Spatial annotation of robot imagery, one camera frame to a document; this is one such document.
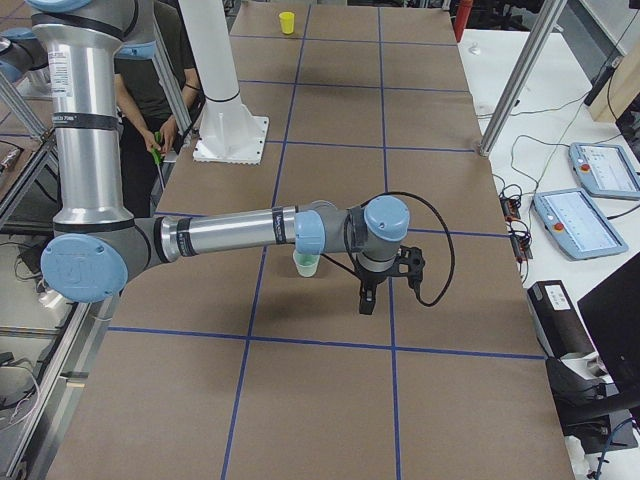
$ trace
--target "blue cable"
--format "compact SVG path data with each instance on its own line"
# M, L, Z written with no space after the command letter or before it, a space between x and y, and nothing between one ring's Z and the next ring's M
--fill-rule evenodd
M598 468L596 470L595 476L593 477L594 480L599 480L600 479L600 474L602 473L602 465L604 464L604 456L607 454L607 451L609 450L609 447L611 447L611 444L613 443L613 438L616 436L616 433L618 433L618 431L622 427L624 427L627 423L631 423L631 422L633 422L633 417L627 418L624 422L620 422L618 424L618 426L616 428L614 428L611 431L611 433L609 434L609 437L607 438L607 442L604 444L604 449L602 450L602 455L598 459Z

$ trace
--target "white table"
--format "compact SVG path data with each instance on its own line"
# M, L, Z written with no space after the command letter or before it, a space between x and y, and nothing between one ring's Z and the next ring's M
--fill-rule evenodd
M480 117L482 131L489 120L482 117L491 114L502 94L513 66L526 41L528 33L503 31L466 30L459 44L469 89L474 97L474 106ZM520 103L513 113L538 111L560 107L580 98L591 89L591 84L571 53L564 38L554 33L541 53L523 91ZM567 126L571 127L561 140ZM511 147L518 135L527 134L548 143L598 142L618 134L614 124L596 123L591 119L582 101L565 108L533 115L512 116L506 123L490 155L494 173L507 183L517 183L525 192L534 189L533 181L510 167ZM622 145L635 168L640 165L622 137L610 142ZM555 147L522 138L515 147L515 165L534 178L540 178L549 156ZM501 184L497 181L498 190ZM551 163L540 182L539 192L578 187L569 164L568 149L558 147L551 157ZM557 280L564 283L569 295L577 302L605 277L640 251L640 209L625 217L614 220L614 226L629 245L629 251L615 256L588 261L571 261L564 256L557 245L544 231L535 214L529 216L531 195L523 197L521 216L529 224L533 237L529 274L524 284L528 288L540 280ZM606 215L623 212L635 205L623 200L596 199L596 203ZM590 455L592 468L597 465L597 456ZM609 452L611 463L603 468L601 480L637 480L640 475L640 449Z

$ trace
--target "yellow cup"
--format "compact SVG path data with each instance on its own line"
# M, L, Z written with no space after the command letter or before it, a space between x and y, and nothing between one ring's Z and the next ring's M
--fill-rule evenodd
M296 15L293 12L282 12L278 15L280 18L280 28L285 35L291 35L293 33L293 24L296 21Z

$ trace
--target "white cable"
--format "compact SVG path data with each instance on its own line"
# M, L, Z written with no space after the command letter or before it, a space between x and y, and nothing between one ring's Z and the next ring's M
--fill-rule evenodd
M11 415L11 418L9 419L9 423L7 425L5 425L4 427L0 428L0 433L2 433L5 430L8 430L8 429L10 429L11 427L13 427L15 425L18 425L19 423L22 423L27 418L29 418L29 416L31 416L31 414L33 413L33 411L36 408L36 405L38 405L38 402L40 401L40 385L38 385L38 381L36 380L36 377L33 376L33 373L31 373L31 370L29 370L28 368L21 367L19 365L0 365L0 368L19 368L20 370L24 370L25 372L27 372L29 374L29 376L31 377L31 381L33 382L33 386L36 388L36 400L33 402L33 406L22 417L20 417L18 420L15 420L15 418L18 416L18 413L20 412L20 406L24 402L30 400L32 397L31 397L31 395L27 395L25 398L20 400L18 402L18 404L16 405L16 408L13 410L13 414Z

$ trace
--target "label on robot arm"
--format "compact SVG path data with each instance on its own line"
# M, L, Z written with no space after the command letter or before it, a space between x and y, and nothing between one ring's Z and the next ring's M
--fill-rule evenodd
M49 52L49 72L51 75L51 96L72 97L73 83L67 52Z
M571 310L571 305L560 285L546 285L544 288L554 310Z

